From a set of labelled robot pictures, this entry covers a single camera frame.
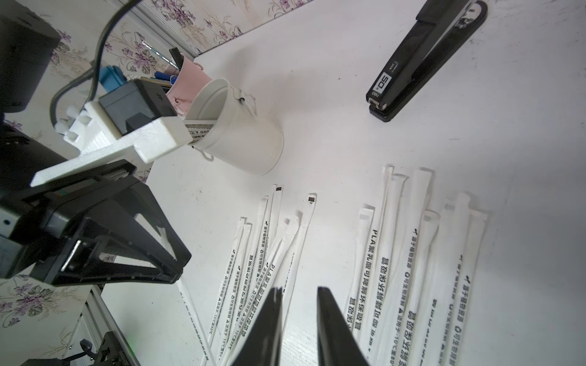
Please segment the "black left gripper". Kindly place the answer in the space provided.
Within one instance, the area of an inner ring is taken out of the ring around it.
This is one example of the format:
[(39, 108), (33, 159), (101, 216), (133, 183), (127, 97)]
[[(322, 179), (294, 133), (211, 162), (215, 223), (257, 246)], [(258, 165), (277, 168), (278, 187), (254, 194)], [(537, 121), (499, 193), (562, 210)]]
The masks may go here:
[(1, 277), (35, 264), (32, 277), (52, 286), (175, 283), (192, 255), (136, 170), (118, 160), (35, 187), (1, 178)]

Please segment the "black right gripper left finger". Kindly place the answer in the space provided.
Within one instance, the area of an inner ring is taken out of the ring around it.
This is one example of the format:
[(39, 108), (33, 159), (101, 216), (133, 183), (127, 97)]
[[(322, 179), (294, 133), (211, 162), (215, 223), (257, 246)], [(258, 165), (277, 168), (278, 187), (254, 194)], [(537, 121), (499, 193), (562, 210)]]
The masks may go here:
[(272, 288), (232, 365), (277, 366), (282, 344), (282, 288)]

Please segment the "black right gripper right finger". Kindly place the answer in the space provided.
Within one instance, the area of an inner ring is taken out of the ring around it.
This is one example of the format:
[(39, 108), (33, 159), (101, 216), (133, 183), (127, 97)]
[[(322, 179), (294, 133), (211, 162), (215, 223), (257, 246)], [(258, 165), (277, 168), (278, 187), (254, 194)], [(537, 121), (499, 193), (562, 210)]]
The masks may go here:
[(320, 366), (369, 364), (326, 287), (317, 289), (317, 353)]

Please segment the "twelfth straw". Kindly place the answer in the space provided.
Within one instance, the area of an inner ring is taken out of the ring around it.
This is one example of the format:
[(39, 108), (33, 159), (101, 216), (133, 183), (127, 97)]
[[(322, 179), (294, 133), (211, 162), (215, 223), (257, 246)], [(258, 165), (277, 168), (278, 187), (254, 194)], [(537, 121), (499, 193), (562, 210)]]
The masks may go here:
[[(157, 231), (160, 235), (160, 244), (163, 248), (176, 260), (179, 260), (179, 252), (172, 246), (172, 242), (167, 235), (166, 230), (163, 227), (157, 227)], [(203, 365), (216, 365), (216, 361), (214, 360), (214, 356), (212, 354), (212, 348), (210, 346), (209, 341), (206, 338), (206, 334), (204, 328), (201, 324), (201, 320), (198, 315), (198, 311), (195, 307), (194, 301), (192, 300), (192, 296), (189, 292), (189, 289), (186, 285), (186, 282), (183, 280), (183, 276), (179, 275), (177, 281), (175, 282), (177, 286), (180, 296), (183, 300), (184, 305), (186, 306), (187, 312), (189, 314), (189, 319), (192, 324), (192, 327), (195, 331), (196, 337), (198, 342), (201, 346), (201, 349), (204, 354)]]

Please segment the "thirteenth straw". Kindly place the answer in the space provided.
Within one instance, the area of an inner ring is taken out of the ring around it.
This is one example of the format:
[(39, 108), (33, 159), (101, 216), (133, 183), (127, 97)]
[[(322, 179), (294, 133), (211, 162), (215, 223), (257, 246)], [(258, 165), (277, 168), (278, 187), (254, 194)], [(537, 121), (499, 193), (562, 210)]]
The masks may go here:
[(463, 349), (471, 282), (488, 215), (470, 207), (471, 196), (458, 194), (446, 201), (432, 247), (421, 365), (456, 365)]

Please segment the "eleventh straw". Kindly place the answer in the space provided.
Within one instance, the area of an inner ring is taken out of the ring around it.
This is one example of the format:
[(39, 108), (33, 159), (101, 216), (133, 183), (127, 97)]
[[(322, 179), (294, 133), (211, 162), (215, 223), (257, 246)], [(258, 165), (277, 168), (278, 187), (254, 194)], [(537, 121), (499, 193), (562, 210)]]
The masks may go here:
[(288, 273), (285, 278), (283, 286), (283, 302), (282, 302), (282, 331), (285, 331), (286, 323), (288, 319), (288, 312), (295, 290), (295, 283), (300, 268), (302, 251), (305, 245), (305, 240), (308, 233), (311, 220), (314, 216), (315, 206), (317, 203), (317, 194), (310, 193), (308, 195), (305, 208), (302, 211), (302, 220), (298, 233), (296, 234), (295, 240), (292, 244), (291, 261), (288, 267)]

